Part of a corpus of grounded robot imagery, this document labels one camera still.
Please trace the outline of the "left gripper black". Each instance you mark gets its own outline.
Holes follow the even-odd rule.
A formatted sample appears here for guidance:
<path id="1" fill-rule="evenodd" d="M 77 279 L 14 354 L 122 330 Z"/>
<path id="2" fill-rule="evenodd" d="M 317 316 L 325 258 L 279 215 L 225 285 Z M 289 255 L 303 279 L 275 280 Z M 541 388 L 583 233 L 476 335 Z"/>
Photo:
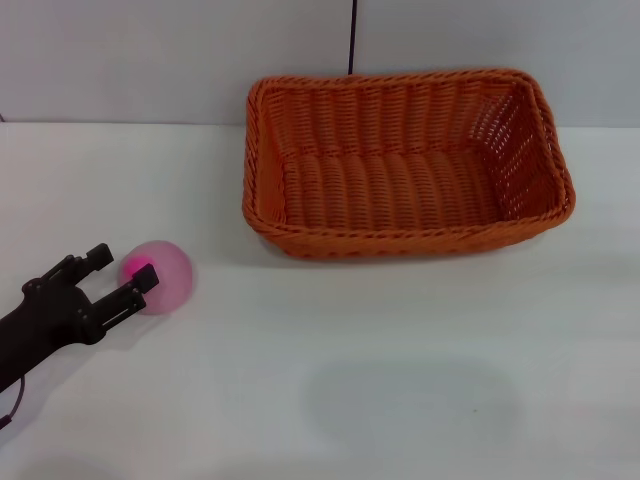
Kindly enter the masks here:
<path id="1" fill-rule="evenodd" d="M 106 330 L 144 309 L 144 295 L 159 284 L 151 264 L 94 304 L 76 286 L 113 261 L 109 247 L 100 243 L 84 257 L 67 255 L 40 279 L 28 281 L 22 287 L 21 306 L 32 336 L 49 346 L 93 345 L 106 336 Z"/>

